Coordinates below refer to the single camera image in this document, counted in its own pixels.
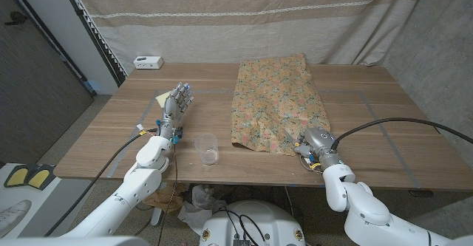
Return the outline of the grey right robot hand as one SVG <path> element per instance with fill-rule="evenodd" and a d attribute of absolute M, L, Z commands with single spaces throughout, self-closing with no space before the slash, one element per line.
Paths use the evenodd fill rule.
<path fill-rule="evenodd" d="M 333 135 L 323 128 L 306 128 L 293 142 L 293 150 L 306 170 L 321 173 L 332 165 L 344 164 L 336 150 L 331 149 L 334 141 Z"/>

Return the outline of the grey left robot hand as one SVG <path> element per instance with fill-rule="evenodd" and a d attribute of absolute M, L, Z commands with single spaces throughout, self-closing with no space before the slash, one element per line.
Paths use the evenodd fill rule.
<path fill-rule="evenodd" d="M 182 84 L 179 82 L 178 85 L 171 90 L 164 102 L 159 131 L 161 137 L 170 139 L 173 135 L 173 129 L 178 129 L 183 126 L 183 115 L 193 99 L 191 87 L 188 83 Z"/>

